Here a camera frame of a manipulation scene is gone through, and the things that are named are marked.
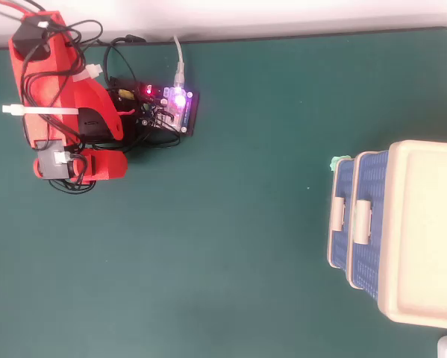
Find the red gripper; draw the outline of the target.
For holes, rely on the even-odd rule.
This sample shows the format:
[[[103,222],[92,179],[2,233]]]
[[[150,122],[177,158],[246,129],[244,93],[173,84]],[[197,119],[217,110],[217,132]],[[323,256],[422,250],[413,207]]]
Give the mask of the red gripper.
[[[84,150],[72,155],[72,168],[81,183],[90,183],[92,180],[123,178],[128,169],[128,161],[121,151]]]

